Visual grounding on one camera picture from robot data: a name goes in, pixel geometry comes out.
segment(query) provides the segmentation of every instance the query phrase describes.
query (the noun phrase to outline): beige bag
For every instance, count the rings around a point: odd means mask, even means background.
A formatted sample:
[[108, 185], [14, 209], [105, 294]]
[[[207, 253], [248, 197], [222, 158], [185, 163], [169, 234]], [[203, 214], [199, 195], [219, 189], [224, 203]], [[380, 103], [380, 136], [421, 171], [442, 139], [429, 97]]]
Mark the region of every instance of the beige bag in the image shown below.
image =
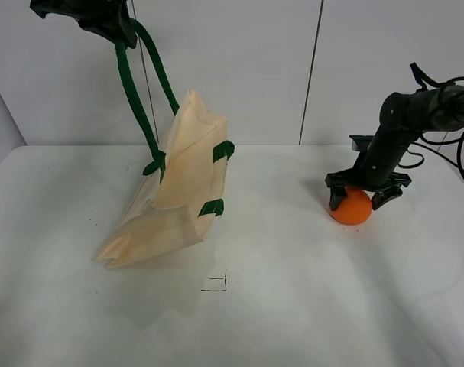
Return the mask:
[[[226, 118], [208, 112], [193, 90], [186, 94], [179, 107], [174, 95], [168, 94], [168, 82], [166, 94], [171, 97], [170, 104], [173, 110], [177, 109], [177, 114], [158, 150], [153, 135], [148, 135], [151, 129], [148, 120], [145, 121], [146, 115], [141, 118], [143, 107], [132, 94], [136, 89], [132, 89], [135, 85], [131, 75], [128, 79], [126, 74], [129, 67], [122, 56], [125, 51], [118, 46], [116, 49], [128, 100], [149, 141], [155, 162], [145, 169], [144, 174], [153, 173], [143, 180], [126, 214], [97, 257], [98, 261], [111, 260], [108, 268], [132, 265], [203, 241], [215, 216], [223, 212], [221, 197], [226, 166], [234, 151], [233, 144], [226, 141]], [[165, 74], [162, 77], [163, 68], [159, 70], [156, 65], [156, 70], [157, 74], [160, 71], [165, 90], [167, 78]]]

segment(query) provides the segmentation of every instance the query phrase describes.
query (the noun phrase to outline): white table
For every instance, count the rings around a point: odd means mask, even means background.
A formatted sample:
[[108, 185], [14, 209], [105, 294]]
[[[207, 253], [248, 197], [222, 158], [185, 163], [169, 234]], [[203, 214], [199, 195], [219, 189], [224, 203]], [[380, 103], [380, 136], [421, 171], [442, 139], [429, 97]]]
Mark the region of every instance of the white table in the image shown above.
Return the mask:
[[238, 147], [205, 242], [107, 271], [94, 254], [148, 149], [16, 149], [0, 165], [0, 367], [464, 365], [464, 186], [427, 152], [400, 199], [345, 227], [323, 180], [354, 159]]

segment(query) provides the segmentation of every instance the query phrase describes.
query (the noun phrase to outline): orange ball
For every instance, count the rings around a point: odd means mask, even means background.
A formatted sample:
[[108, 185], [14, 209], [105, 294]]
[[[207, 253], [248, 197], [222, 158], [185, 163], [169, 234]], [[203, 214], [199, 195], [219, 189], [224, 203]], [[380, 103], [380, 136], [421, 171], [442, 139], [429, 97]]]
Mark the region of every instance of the orange ball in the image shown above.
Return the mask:
[[368, 220], [372, 212], [369, 195], [361, 189], [346, 187], [347, 197], [340, 203], [337, 210], [330, 210], [330, 215], [337, 222], [355, 226]]

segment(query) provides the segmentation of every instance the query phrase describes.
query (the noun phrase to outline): canvas tote bag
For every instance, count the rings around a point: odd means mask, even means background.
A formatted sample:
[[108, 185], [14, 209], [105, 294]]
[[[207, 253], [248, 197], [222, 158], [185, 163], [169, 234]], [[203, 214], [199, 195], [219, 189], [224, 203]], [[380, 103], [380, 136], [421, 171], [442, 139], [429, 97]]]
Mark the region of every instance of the canvas tote bag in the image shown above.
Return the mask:
[[126, 213], [101, 248], [97, 260], [121, 268], [194, 245], [205, 239], [222, 200], [228, 159], [235, 149], [226, 140], [226, 118], [209, 112], [198, 93], [188, 91], [177, 104], [157, 49], [148, 32], [131, 20], [143, 40], [174, 112], [174, 123], [158, 146], [131, 78], [126, 46], [116, 44], [126, 96], [154, 161]]

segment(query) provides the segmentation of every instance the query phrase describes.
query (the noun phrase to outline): green bag handle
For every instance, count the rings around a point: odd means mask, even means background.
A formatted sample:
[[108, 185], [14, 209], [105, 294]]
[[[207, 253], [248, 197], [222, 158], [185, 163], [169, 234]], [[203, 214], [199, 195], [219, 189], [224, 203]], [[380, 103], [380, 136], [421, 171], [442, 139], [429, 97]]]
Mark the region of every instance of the green bag handle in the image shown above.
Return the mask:
[[[172, 88], [169, 84], [169, 79], [165, 73], [164, 65], [162, 60], [157, 52], [155, 43], [152, 41], [150, 35], [145, 30], [144, 26], [138, 23], [135, 19], [131, 19], [131, 25], [135, 29], [135, 32], [143, 40], [145, 48], [147, 48], [148, 53], [152, 63], [154, 64], [155, 71], [159, 81], [161, 82], [164, 93], [169, 100], [170, 107], [172, 108], [173, 114], [176, 114], [179, 110], [179, 104], [176, 101], [176, 97], [172, 92]], [[118, 70], [119, 75], [122, 79], [123, 88], [125, 89], [126, 98], [130, 104], [133, 115], [140, 125], [141, 130], [144, 133], [145, 139], [147, 140], [148, 147], [152, 154], [154, 161], [150, 163], [143, 171], [143, 175], [147, 176], [154, 173], [158, 168], [161, 169], [161, 182], [164, 179], [165, 173], [165, 153], [158, 148], [158, 143], [155, 140], [154, 133], [152, 132], [152, 127], [148, 121], [147, 114], [141, 104], [140, 96], [133, 81], [131, 75], [130, 66], [128, 64], [128, 57], [126, 56], [126, 44], [123, 41], [116, 41], [116, 56], [118, 58]]]

